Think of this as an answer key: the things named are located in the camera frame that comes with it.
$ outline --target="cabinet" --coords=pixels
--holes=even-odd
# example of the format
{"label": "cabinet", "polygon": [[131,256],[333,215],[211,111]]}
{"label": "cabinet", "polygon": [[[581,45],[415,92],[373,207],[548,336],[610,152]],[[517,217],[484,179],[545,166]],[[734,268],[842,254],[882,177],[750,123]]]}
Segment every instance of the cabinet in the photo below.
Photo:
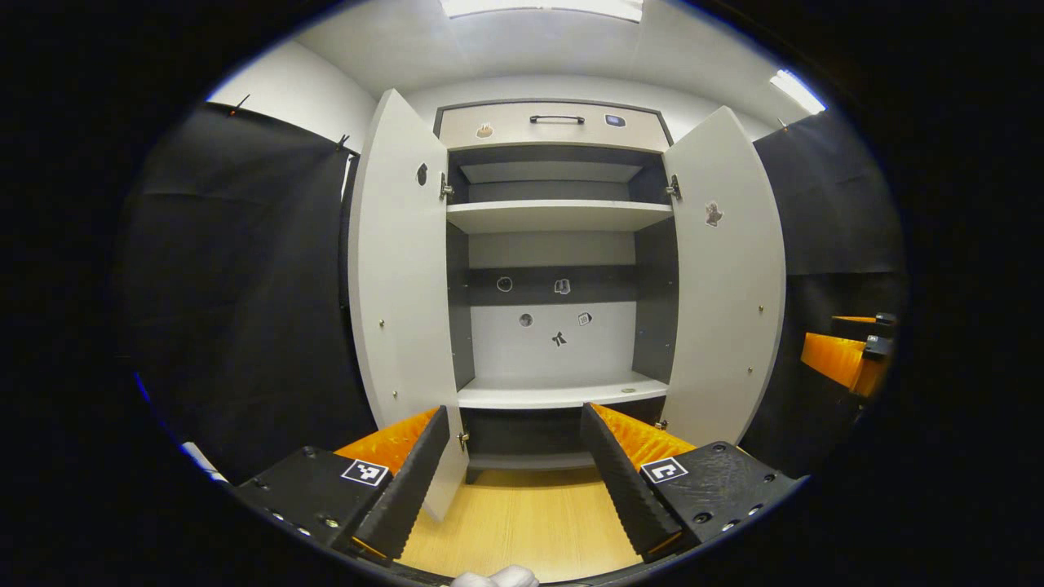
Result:
{"label": "cabinet", "polygon": [[677,144],[657,113],[571,101],[447,107],[432,133],[389,90],[349,250],[378,426],[445,404],[470,438],[444,451],[436,519],[469,461],[584,465],[586,401],[735,444],[775,360],[779,216],[728,108]]}

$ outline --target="drawer handle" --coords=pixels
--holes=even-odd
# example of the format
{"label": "drawer handle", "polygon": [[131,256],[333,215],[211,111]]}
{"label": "drawer handle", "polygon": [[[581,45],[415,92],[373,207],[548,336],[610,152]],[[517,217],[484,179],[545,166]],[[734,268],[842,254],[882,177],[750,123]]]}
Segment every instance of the drawer handle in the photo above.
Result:
{"label": "drawer handle", "polygon": [[532,122],[533,124],[536,124],[541,118],[566,118],[566,119],[569,119],[569,120],[575,120],[577,124],[584,124],[584,117],[583,116],[555,116],[555,115],[530,116],[529,117],[529,122]]}

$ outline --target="fluorescent light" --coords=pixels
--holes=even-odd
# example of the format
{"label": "fluorescent light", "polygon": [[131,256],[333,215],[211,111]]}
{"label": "fluorescent light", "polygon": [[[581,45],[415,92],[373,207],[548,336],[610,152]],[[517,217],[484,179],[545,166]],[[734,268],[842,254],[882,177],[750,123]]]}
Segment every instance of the fluorescent light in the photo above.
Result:
{"label": "fluorescent light", "polygon": [[607,17],[641,22],[643,0],[442,0],[443,9],[449,18],[492,13],[494,10],[516,10],[520,8],[551,8],[559,10],[579,10]]}
{"label": "fluorescent light", "polygon": [[808,111],[809,114],[818,114],[825,110],[827,107],[823,105],[823,102],[817,100],[808,88],[805,87],[797,77],[794,77],[789,71],[779,70],[772,79],[773,86],[776,86],[783,93],[793,98],[796,102],[801,104],[802,108]]}

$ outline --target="white shelf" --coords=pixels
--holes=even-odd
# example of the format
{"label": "white shelf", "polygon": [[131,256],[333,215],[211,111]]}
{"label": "white shelf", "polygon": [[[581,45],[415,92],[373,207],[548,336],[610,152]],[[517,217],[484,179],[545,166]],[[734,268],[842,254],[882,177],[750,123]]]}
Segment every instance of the white shelf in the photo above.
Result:
{"label": "white shelf", "polygon": [[666,204],[609,199],[512,199],[446,207],[447,219],[468,234],[634,232],[673,214],[674,211]]}
{"label": "white shelf", "polygon": [[[634,392],[623,393],[624,389]],[[483,409],[547,409],[580,407],[584,402],[613,404],[667,395],[667,384],[633,371],[615,376],[476,377],[457,393],[460,407]]]}

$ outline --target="cabinet door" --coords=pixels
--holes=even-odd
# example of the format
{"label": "cabinet door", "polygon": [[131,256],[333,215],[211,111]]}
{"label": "cabinet door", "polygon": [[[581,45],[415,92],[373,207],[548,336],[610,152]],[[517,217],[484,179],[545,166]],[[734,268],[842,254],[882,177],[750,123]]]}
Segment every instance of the cabinet door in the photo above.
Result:
{"label": "cabinet door", "polygon": [[424,502],[437,520],[468,467],[455,438],[461,425],[450,349],[446,201],[438,197],[446,170],[446,147],[398,92],[385,92],[352,199],[349,307],[377,426],[436,405],[449,408],[451,439]]}
{"label": "cabinet door", "polygon": [[[761,403],[783,326],[786,267],[776,198],[728,108],[663,160],[681,188],[673,202],[679,304],[667,429],[696,446],[736,444]],[[709,211],[712,203],[720,217]]]}

